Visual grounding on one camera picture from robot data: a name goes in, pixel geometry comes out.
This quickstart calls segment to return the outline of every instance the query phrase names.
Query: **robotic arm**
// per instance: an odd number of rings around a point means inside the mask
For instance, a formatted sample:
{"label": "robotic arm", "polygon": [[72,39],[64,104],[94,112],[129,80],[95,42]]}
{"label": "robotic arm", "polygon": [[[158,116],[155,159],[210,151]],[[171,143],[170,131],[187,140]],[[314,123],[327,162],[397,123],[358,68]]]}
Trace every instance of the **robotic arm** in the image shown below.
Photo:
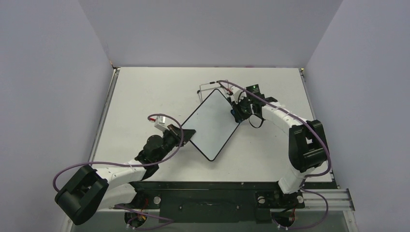
{"label": "robotic arm", "polygon": [[[247,87],[254,95],[283,109],[280,103],[272,98],[265,98],[259,91],[259,85]],[[232,87],[228,91],[228,101],[231,103],[231,113],[236,122],[240,123],[255,115],[277,125],[289,136],[289,169],[278,181],[284,195],[296,197],[297,192],[307,174],[326,161],[326,154],[317,139],[306,126],[289,114],[266,105],[239,88]],[[304,120],[326,143],[323,126],[317,120]],[[151,177],[158,169],[158,164],[181,141],[180,128],[165,126],[165,118],[157,117],[155,127],[163,131],[163,136],[152,135],[148,138],[143,150],[137,157],[125,163],[122,167],[92,168],[82,166],[60,189],[55,202],[70,217],[75,225],[80,225],[90,219],[99,209],[108,208],[119,203],[130,203],[136,197],[136,189],[129,183]],[[186,144],[196,133],[195,130],[183,129]],[[132,165],[149,165],[133,167]]]}

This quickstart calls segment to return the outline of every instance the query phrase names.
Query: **white table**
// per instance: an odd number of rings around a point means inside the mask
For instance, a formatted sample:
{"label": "white table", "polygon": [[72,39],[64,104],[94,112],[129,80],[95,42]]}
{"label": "white table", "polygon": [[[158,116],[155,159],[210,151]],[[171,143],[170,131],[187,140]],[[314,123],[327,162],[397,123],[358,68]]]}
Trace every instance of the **white table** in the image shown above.
{"label": "white table", "polygon": [[[266,97],[272,96],[293,113],[313,119],[298,69],[122,67],[94,160],[124,163],[136,157],[149,136],[161,135],[147,121],[149,114],[168,114],[183,123],[200,104],[199,85],[220,79],[243,87],[259,84]],[[203,92],[204,99],[210,92]],[[189,143],[160,164],[148,181],[272,182],[280,179],[289,164],[288,137],[271,123],[254,129],[246,121],[215,161],[209,162]],[[324,163],[315,172],[326,168]],[[308,181],[332,179],[327,174]]]}

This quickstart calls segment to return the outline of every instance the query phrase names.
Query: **black border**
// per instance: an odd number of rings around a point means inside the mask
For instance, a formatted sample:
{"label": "black border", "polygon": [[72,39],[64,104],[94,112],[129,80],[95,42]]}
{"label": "black border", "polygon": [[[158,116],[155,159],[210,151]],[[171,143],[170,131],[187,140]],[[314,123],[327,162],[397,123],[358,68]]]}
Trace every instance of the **black border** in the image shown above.
{"label": "black border", "polygon": [[[206,101],[206,99],[209,98],[209,96],[211,96],[215,91],[218,91],[223,98],[226,100],[226,102],[231,105],[228,101],[228,99],[226,99],[226,97],[224,96],[224,94],[219,90],[219,89],[214,89],[206,98],[205,100],[202,101],[202,103],[192,112],[192,114],[182,123],[182,127],[184,126],[185,122],[188,121],[188,119],[191,118],[191,116],[199,109],[199,107],[201,107],[202,104],[204,104],[204,102]],[[226,142],[222,145],[221,149],[219,150],[219,152],[217,153],[217,155],[215,156],[215,158],[213,160],[208,159],[208,157],[190,140],[190,142],[192,143],[192,145],[210,162],[214,161],[218,155],[220,154],[220,152],[222,151],[222,149],[225,147],[226,143],[231,139],[232,135],[235,133],[236,129],[238,129],[240,123],[238,123],[238,125],[236,126],[235,130],[232,132],[232,134],[229,136],[228,140],[226,140]]]}

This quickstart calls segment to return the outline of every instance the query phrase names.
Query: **tablet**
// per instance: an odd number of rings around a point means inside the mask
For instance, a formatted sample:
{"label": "tablet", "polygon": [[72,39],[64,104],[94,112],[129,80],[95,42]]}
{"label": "tablet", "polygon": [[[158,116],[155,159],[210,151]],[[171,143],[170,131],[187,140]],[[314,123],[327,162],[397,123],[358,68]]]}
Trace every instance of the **tablet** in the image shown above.
{"label": "tablet", "polygon": [[225,96],[215,89],[182,124],[196,130],[190,141],[209,161],[215,160],[239,126],[231,110]]}

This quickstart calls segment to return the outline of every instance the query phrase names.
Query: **gray wall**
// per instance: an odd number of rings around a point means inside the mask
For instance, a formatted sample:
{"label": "gray wall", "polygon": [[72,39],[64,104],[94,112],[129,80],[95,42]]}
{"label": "gray wall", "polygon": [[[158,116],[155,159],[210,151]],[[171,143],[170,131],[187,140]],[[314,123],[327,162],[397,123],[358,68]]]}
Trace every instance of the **gray wall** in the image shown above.
{"label": "gray wall", "polygon": [[0,231],[59,231],[51,181],[89,157],[112,68],[76,0],[1,1],[0,23]]}
{"label": "gray wall", "polygon": [[342,0],[79,0],[115,66],[304,67]]}
{"label": "gray wall", "polygon": [[363,232],[409,231],[410,1],[344,0],[306,67]]}

